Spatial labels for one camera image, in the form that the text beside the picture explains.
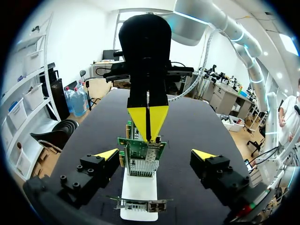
office chair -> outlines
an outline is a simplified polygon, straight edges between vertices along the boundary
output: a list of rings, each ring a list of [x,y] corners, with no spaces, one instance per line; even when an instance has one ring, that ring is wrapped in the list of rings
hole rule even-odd
[[[74,120],[63,120],[51,132],[44,134],[30,133],[30,135],[45,149],[57,155],[62,152],[70,136],[78,126],[79,124]]]
[[[91,102],[96,104],[96,101],[103,98],[110,90],[112,82],[106,82],[104,78],[90,77],[84,80],[84,91],[88,94],[89,110],[91,111]]]
[[[266,126],[259,128],[259,133],[261,133],[261,135],[263,136],[263,139],[261,140],[261,142],[259,144],[256,141],[255,142],[252,142],[252,141],[248,141],[247,142],[247,145],[249,145],[251,143],[254,147],[256,147],[255,151],[252,152],[251,157],[253,157],[253,154],[256,151],[259,152],[261,150],[261,147],[263,145],[264,139],[266,137]]]

black chair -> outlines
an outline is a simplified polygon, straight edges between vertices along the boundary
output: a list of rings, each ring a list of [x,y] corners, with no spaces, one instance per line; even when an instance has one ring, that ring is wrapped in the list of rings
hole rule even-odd
[[[263,139],[261,140],[260,143],[257,143],[256,141],[255,141],[255,142],[252,142],[252,141],[248,141],[248,142],[247,142],[247,145],[249,145],[249,144],[251,143],[254,147],[256,147],[255,151],[252,152],[251,157],[253,157],[253,154],[254,154],[256,151],[259,152],[259,151],[261,150],[261,147],[262,147],[263,142],[264,142],[265,137],[266,137],[266,126],[259,128],[259,133],[261,133],[261,135],[263,136]]]
[[[70,136],[78,126],[79,124],[74,120],[63,120],[59,122],[49,133],[30,133],[30,135],[45,149],[53,152],[54,154],[58,154],[62,152],[62,149],[66,145]]]

table surface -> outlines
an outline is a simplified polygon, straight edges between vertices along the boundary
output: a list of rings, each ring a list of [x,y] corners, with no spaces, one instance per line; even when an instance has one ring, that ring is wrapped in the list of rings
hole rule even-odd
[[[59,185],[60,175],[67,175],[80,164],[79,159],[121,148],[117,137],[125,137],[129,90],[112,90],[89,113],[72,134],[55,166],[51,178]],[[222,224],[230,212],[210,189],[205,189],[189,165],[191,149],[224,155],[241,175],[248,171],[229,132],[211,107],[199,100],[181,98],[170,103],[160,131],[167,146],[157,171],[158,199],[168,202],[167,212],[156,222],[144,224]],[[124,168],[119,167],[105,189],[99,189],[88,205],[80,210],[112,224],[139,224],[120,218],[116,201],[105,195],[121,196]]]
[[[241,99],[244,99],[245,101],[249,102],[249,103],[252,103],[248,98],[242,96],[242,95],[239,95],[232,87],[224,84],[224,83],[216,83],[215,84],[216,86],[218,86],[219,88],[223,89],[224,91],[236,96],[236,97],[239,97]]]

storage bin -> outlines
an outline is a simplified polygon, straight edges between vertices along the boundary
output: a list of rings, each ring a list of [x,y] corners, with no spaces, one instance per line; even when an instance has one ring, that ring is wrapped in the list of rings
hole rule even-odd
[[[13,107],[13,109],[7,114],[13,122],[16,129],[27,119],[27,114],[24,108],[23,98]]]
[[[226,127],[227,130],[230,130],[231,127],[234,126],[233,122],[231,121],[231,119],[229,119],[230,121],[230,124],[226,124],[222,121],[223,125]]]
[[[42,83],[36,83],[26,95],[24,95],[24,99],[31,110],[35,110],[43,101],[43,91],[42,91]]]
[[[24,70],[25,74],[29,75],[32,72],[40,69],[44,65],[44,50],[39,50],[25,56]]]
[[[241,129],[243,129],[243,127],[245,125],[244,120],[242,120],[241,118],[235,117],[235,116],[229,116],[229,117],[233,123],[233,126],[229,129],[230,131],[239,132]]]
[[[11,140],[13,139],[13,136],[8,127],[8,122],[6,120],[6,117],[1,125],[1,137],[2,137],[4,150],[7,151],[11,143]]]
[[[22,149],[16,167],[24,177],[26,177],[28,174],[30,164],[31,164],[31,162],[30,162],[29,158],[27,157],[24,150]]]

cable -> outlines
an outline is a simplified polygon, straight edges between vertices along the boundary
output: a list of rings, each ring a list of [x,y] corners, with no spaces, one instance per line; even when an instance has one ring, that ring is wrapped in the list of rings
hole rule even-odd
[[[279,148],[279,146],[277,146],[277,147],[275,147],[275,148],[273,148],[273,149],[271,149],[271,150],[269,150],[269,151],[266,151],[266,152],[264,152],[263,154],[260,154],[259,156],[257,156],[257,157],[255,157],[254,159],[252,159],[248,164],[252,163],[252,162],[253,162],[254,160],[256,160],[258,157],[263,156],[264,154],[267,154],[267,153],[273,151],[273,150],[276,149],[276,148]]]
[[[256,17],[252,17],[252,16],[244,16],[244,17],[242,17],[242,18],[237,18],[237,19],[235,19],[235,20],[241,20],[241,19],[245,19],[245,18],[253,18],[253,19],[257,19],[257,20],[263,20],[263,21],[274,21],[274,20],[276,20],[276,19],[267,19],[267,20],[265,20],[265,19],[258,19],[258,18],[256,18]]]
[[[197,76],[196,80],[194,81],[194,83],[188,89],[186,89],[185,92],[183,92],[182,94],[180,94],[180,95],[178,95],[176,97],[168,99],[168,102],[173,102],[173,101],[176,101],[176,100],[182,98],[183,96],[185,96],[186,94],[188,94],[198,84],[198,82],[200,81],[201,76],[203,76],[203,74],[204,74],[205,66],[206,66],[206,63],[207,63],[207,57],[208,57],[208,53],[209,53],[209,49],[210,49],[211,39],[212,39],[213,35],[217,31],[218,30],[213,30],[211,32],[211,34],[210,34],[210,37],[209,37],[207,45],[206,45],[206,52],[205,52],[205,57],[204,57],[204,63],[203,63],[203,66],[201,68],[201,71],[200,71],[199,75]]]
[[[98,68],[96,69],[95,72],[96,72],[96,74],[98,74],[99,76],[103,76],[103,74],[97,73],[97,70],[98,70],[98,69],[109,69],[109,70],[111,70],[110,68],[98,67]]]
[[[183,63],[181,63],[181,62],[171,62],[171,63],[178,63],[178,64],[181,64],[181,65],[183,65],[184,67],[186,67]]]
[[[277,149],[270,156],[268,156],[266,159],[264,159],[262,162],[256,163],[256,165],[258,165],[260,163],[263,163],[264,161],[268,160],[271,156],[273,156],[277,152],[278,149],[279,149],[279,147],[277,147]]]

